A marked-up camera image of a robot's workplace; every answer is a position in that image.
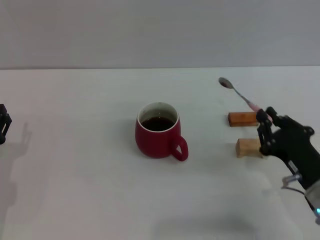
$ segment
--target dark liquid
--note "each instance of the dark liquid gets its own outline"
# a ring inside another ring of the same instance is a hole
[[[171,128],[175,123],[168,118],[155,116],[145,120],[141,124],[150,131],[159,132]]]

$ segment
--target metal spoon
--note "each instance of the metal spoon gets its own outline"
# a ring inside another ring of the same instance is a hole
[[[249,101],[247,98],[245,98],[240,92],[238,92],[238,91],[235,89],[235,87],[232,85],[232,83],[231,83],[228,79],[226,79],[226,78],[224,78],[224,77],[219,77],[219,83],[220,83],[223,87],[225,87],[225,88],[227,88],[227,89],[233,89],[233,90],[246,102],[246,104],[248,104],[248,106],[249,106],[254,112],[257,113],[257,112],[261,109],[261,107],[259,107],[258,105],[255,105],[254,103],[252,103],[251,101]]]

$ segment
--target red mug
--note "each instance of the red mug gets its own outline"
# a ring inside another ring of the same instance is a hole
[[[153,118],[164,118],[174,124],[160,131],[143,126],[143,123]],[[173,106],[164,102],[150,103],[139,111],[135,123],[135,141],[141,152],[151,158],[173,155],[183,162],[189,155],[187,142],[181,136],[179,114]]]

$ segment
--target wooden block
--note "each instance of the wooden block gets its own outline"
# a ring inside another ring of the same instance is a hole
[[[251,127],[258,125],[254,111],[229,112],[228,120],[230,127]]]
[[[236,156],[242,158],[244,156],[263,158],[259,152],[260,141],[256,138],[240,138],[235,145]]]

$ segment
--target table surface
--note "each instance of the table surface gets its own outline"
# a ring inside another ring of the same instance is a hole
[[[304,197],[280,190],[286,166],[236,158],[237,140],[258,134],[228,126],[228,112],[250,109],[222,76],[320,133],[320,67],[0,71],[13,120],[0,146],[0,240],[316,239]],[[137,112],[157,101],[180,114],[186,162],[136,146]]]

